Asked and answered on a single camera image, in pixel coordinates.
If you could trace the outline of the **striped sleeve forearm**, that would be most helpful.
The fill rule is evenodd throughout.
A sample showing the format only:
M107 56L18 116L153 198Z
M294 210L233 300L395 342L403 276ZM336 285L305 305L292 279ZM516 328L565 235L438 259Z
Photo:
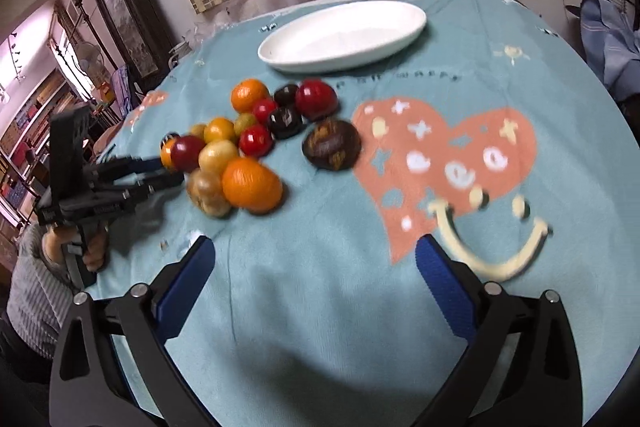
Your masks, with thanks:
M46 259L47 229L29 225L21 237L6 315L17 336L37 355L52 360L75 287L64 265Z

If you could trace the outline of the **person's left hand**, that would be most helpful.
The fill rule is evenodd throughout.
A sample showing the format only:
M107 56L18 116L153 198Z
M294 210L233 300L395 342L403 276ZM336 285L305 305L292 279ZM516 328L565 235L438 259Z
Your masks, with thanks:
M42 250L46 258L64 265L65 255L63 246L70 243L77 235L77 230L72 227L54 227L44 233L42 238ZM82 256L82 262L90 272L101 269L107 248L108 231L106 228L98 228L87 241L87 251Z

